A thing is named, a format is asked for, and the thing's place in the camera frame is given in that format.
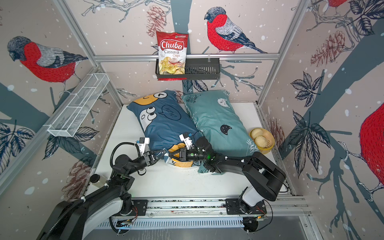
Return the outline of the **blue cartoon pillow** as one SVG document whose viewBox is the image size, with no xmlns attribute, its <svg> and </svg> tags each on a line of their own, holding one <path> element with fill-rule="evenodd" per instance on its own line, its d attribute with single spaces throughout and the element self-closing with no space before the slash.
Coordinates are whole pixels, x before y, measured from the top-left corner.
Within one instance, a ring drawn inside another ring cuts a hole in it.
<svg viewBox="0 0 384 240">
<path fill-rule="evenodd" d="M 202 133 L 179 104 L 178 92 L 164 90 L 131 102 L 127 109 L 135 114 L 152 151 L 172 153 L 186 147 L 180 135 L 187 134 L 193 143 Z"/>
</svg>

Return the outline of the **teal cat pillow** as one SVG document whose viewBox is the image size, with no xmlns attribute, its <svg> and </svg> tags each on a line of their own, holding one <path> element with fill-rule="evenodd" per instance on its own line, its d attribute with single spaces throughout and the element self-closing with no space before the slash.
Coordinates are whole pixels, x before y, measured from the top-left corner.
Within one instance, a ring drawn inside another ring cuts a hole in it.
<svg viewBox="0 0 384 240">
<path fill-rule="evenodd" d="M 215 90 L 183 95 L 193 123 L 215 152 L 229 157 L 247 157 L 259 152 L 230 103 L 230 93 Z"/>
</svg>

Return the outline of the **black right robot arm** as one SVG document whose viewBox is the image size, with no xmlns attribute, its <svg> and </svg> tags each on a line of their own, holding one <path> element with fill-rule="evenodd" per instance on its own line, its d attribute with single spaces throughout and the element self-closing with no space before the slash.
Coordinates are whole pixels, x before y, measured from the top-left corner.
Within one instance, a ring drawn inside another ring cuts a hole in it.
<svg viewBox="0 0 384 240">
<path fill-rule="evenodd" d="M 169 153 L 169 158 L 179 162 L 200 161 L 212 173 L 245 176 L 252 186 L 241 194 L 240 205 L 249 207 L 263 200 L 274 202 L 286 180 L 285 172 L 262 153 L 254 152 L 246 157 L 220 154 L 205 137 L 199 138 L 191 147 Z"/>
</svg>

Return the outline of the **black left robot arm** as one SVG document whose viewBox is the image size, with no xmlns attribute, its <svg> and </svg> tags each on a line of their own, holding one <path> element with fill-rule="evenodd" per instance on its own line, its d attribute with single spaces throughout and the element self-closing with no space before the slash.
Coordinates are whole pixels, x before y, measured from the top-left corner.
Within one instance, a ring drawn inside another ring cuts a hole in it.
<svg viewBox="0 0 384 240">
<path fill-rule="evenodd" d="M 63 201 L 53 210 L 39 240 L 82 240 L 107 218 L 120 215 L 136 221 L 146 214 L 148 201 L 133 200 L 129 190 L 135 179 L 132 174 L 156 164 L 166 153 L 148 151 L 131 160 L 120 155 L 113 165 L 113 174 L 105 185 L 73 202 Z"/>
</svg>

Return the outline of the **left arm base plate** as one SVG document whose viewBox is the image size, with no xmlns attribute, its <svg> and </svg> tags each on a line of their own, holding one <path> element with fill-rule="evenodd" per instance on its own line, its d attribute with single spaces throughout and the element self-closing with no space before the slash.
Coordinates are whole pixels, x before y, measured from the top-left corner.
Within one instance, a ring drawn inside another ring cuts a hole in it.
<svg viewBox="0 0 384 240">
<path fill-rule="evenodd" d="M 119 216 L 145 216 L 148 206 L 148 200 L 124 200 L 123 207 Z"/>
</svg>

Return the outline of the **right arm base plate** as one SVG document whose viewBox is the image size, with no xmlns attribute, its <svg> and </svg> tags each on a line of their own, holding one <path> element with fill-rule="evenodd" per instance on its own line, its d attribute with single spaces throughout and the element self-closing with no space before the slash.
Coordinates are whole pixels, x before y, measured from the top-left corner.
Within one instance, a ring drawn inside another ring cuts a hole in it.
<svg viewBox="0 0 384 240">
<path fill-rule="evenodd" d="M 265 215 L 267 213 L 264 201 L 251 207 L 240 199 L 225 199 L 223 207 L 226 208 L 227 215 Z"/>
</svg>

